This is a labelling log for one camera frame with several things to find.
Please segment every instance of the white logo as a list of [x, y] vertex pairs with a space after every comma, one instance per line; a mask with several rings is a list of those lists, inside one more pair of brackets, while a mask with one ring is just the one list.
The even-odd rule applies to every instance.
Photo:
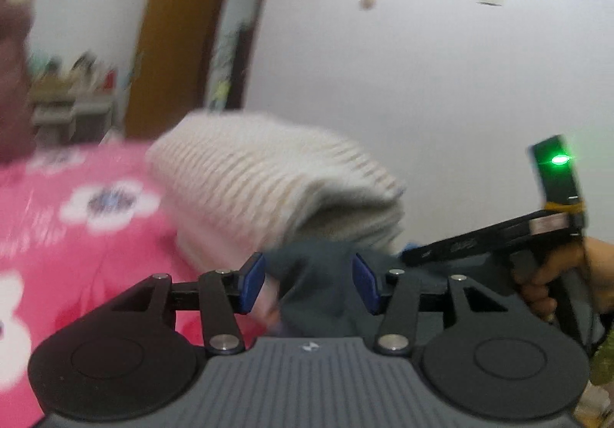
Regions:
[[301, 348], [305, 350], [305, 352], [317, 352], [320, 350], [320, 345], [313, 341], [309, 341], [309, 343], [304, 344]]

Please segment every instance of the glowing green led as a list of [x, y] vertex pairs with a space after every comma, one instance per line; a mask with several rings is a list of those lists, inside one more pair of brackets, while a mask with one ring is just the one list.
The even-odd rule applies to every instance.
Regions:
[[556, 155], [554, 158], [552, 158], [552, 164], [560, 166], [567, 164], [570, 159], [572, 159], [572, 157], [569, 155]]

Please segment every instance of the folded blanket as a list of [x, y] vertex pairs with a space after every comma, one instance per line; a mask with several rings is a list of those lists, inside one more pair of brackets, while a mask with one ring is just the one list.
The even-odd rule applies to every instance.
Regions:
[[355, 142], [261, 114], [192, 113], [147, 159], [168, 195], [259, 249], [313, 236], [388, 242], [403, 215], [403, 185]]

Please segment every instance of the pink floral bedding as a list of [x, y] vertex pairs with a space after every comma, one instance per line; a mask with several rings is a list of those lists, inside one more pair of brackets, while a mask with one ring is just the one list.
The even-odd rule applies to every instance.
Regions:
[[[146, 149], [72, 148], [0, 167], [0, 427], [42, 416], [26, 367], [43, 339], [153, 273], [196, 278], [158, 208]], [[262, 331], [239, 324], [248, 341]], [[176, 329], [202, 342], [192, 312]]]

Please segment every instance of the silver bolt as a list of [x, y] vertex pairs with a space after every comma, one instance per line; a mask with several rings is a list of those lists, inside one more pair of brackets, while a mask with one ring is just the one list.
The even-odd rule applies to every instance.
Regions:
[[239, 344], [239, 338], [234, 335], [216, 335], [209, 341], [209, 345], [216, 350], [234, 350]]
[[384, 335], [378, 340], [379, 346], [386, 350], [403, 350], [409, 346], [409, 340], [402, 335]]

